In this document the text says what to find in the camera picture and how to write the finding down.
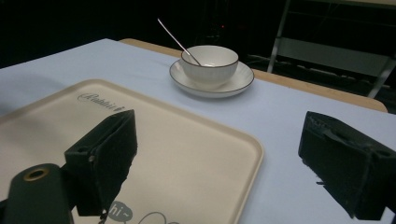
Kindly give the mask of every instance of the white bowl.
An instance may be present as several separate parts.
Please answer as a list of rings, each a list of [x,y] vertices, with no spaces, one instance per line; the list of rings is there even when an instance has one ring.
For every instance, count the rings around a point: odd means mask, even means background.
[[[231,79],[238,66],[238,54],[220,46],[195,46],[181,53],[180,65],[188,78],[204,90],[214,90]]]

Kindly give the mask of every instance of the beige tray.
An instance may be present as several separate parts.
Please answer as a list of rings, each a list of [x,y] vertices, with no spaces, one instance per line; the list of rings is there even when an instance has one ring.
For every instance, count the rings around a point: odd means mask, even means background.
[[[138,152],[106,223],[237,223],[261,165],[253,137],[103,80],[87,80],[0,118],[0,200],[18,172],[64,164],[105,117],[134,109]],[[76,223],[97,223],[79,217]]]

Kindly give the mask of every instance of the saucer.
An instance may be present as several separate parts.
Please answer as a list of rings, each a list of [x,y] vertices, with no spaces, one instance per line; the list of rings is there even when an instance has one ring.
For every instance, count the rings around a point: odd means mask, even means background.
[[[190,80],[184,73],[179,61],[172,64],[169,73],[171,78],[183,91],[207,98],[223,98],[236,95],[246,90],[254,80],[253,71],[241,62],[238,63],[235,74],[228,82],[210,91],[202,90]]]

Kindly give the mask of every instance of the spoon handle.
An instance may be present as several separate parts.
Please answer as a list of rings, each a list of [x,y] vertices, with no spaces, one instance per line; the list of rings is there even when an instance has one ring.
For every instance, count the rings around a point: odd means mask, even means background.
[[[198,62],[198,60],[196,60],[196,59],[194,58],[194,56],[192,56],[192,54],[190,54],[189,51],[186,50],[186,49],[177,41],[177,39],[168,31],[168,29],[166,29],[166,27],[165,27],[165,26],[163,25],[163,23],[161,22],[160,18],[158,18],[158,22],[159,22],[160,25],[163,27],[163,29],[166,31],[166,33],[168,33],[168,34],[178,43],[178,45],[179,45],[184,51],[186,51],[186,53],[187,53],[188,55],[190,55],[190,56],[195,60],[196,63],[198,63],[198,65],[201,65],[201,64]]]

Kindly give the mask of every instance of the wooden table edge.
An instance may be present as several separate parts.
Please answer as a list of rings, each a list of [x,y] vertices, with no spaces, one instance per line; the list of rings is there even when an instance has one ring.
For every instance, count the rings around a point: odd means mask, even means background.
[[[180,58],[181,50],[177,49],[170,49],[164,46],[151,44],[148,42],[144,42],[137,39],[126,38],[120,40],[121,43],[132,45],[139,47],[141,49],[148,49],[152,51],[156,51],[159,53],[167,54],[170,56],[174,56]],[[300,81],[297,79],[289,78],[289,77],[282,77],[276,74],[270,74],[267,72],[263,72],[257,69],[252,69],[255,75],[255,78],[272,82],[284,87],[293,88],[298,91],[306,91],[309,93],[313,93],[315,95],[324,96],[330,99],[334,99],[337,101],[349,103],[352,105],[359,105],[365,108],[374,109],[382,112],[388,113],[387,108],[381,102],[377,101],[376,99],[372,99],[365,96],[360,96],[357,94],[345,92],[345,91],[338,91],[335,89],[319,86],[316,84]]]

